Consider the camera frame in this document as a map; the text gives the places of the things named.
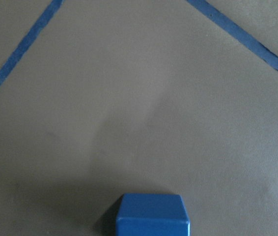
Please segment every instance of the blue tape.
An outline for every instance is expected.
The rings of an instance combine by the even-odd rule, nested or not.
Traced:
[[[219,12],[211,4],[205,0],[187,0],[187,2],[278,71],[278,56],[228,17]]]
[[[41,30],[48,24],[53,15],[60,8],[64,0],[52,0],[46,7],[42,15],[37,19],[31,27],[27,35],[21,40],[15,51],[10,55],[6,63],[0,69],[0,86],[6,80],[10,72],[20,61],[24,53],[29,49],[32,43],[36,40]]]

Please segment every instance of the blue line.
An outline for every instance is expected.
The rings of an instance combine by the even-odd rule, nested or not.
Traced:
[[[29,49],[32,43],[36,40],[41,30],[48,24],[53,15],[60,8],[64,0],[52,0],[52,2],[46,7],[42,15],[37,19],[34,25],[31,27],[27,35],[21,40],[18,47],[10,55],[6,63],[0,69],[0,86],[6,80],[10,72],[20,61],[24,53]]]
[[[231,19],[223,15],[205,0],[187,0],[187,2],[278,71],[278,56],[235,24]]]

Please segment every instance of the painter's tape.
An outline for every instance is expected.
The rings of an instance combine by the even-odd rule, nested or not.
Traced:
[[[42,15],[37,19],[31,27],[27,35],[21,40],[15,51],[10,55],[6,63],[0,69],[0,86],[6,80],[10,72],[20,61],[24,53],[29,49],[32,43],[36,40],[41,30],[48,24],[53,15],[60,8],[64,0],[52,0],[46,7]]]
[[[219,12],[211,4],[205,0],[187,0],[187,2],[278,71],[278,56],[228,17]]]

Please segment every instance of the blue cube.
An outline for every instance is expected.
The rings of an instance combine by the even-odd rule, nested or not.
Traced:
[[[183,200],[172,194],[124,194],[116,236],[189,236]]]

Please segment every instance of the floor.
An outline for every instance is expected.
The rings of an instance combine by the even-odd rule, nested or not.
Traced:
[[[49,2],[0,0],[0,67]],[[278,0],[208,2],[278,55]],[[0,87],[0,236],[105,235],[125,192],[278,235],[278,72],[184,0],[66,0]]]

